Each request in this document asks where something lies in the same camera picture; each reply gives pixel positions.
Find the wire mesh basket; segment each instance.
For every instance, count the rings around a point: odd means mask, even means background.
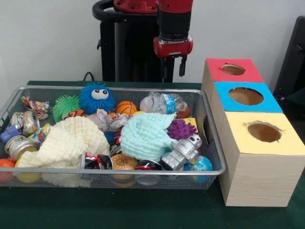
[[[82,87],[25,86],[16,89],[0,111],[0,132],[10,124],[14,112],[26,108],[21,96],[32,100],[49,101],[51,106],[61,95],[79,95]],[[184,89],[132,89],[111,88],[117,102],[133,101],[139,107],[150,91],[179,94],[191,109],[191,117],[197,122],[199,136],[203,140],[201,150],[208,158],[213,171],[144,171],[144,170],[95,170],[0,167],[0,186],[7,187],[92,187],[92,188],[155,188],[155,189],[208,189],[216,176],[226,169],[222,147],[215,128],[206,95],[199,90]],[[52,116],[41,122],[55,124]],[[5,144],[0,141],[0,158],[8,158]]]

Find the red box top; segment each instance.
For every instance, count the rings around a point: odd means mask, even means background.
[[[263,83],[260,73],[251,59],[213,59],[207,58],[214,81]]]

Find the stacked wooden boxes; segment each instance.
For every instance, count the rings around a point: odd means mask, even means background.
[[[207,59],[207,94],[227,170],[227,206],[286,207],[305,166],[305,146],[251,60]]]

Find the blue plastic bottle cap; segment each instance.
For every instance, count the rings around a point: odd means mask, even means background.
[[[12,137],[18,136],[18,135],[20,135],[19,131],[16,129],[15,126],[11,125],[6,129],[6,131],[4,133],[2,133],[0,135],[0,137],[4,143],[7,143]]]

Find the green tablecloth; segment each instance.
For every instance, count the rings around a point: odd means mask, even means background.
[[[85,82],[29,84],[82,86]],[[107,83],[107,86],[200,89],[199,83]],[[19,229],[299,229],[305,227],[304,193],[304,175],[287,208],[226,207],[218,180],[207,191],[3,187],[0,225]]]

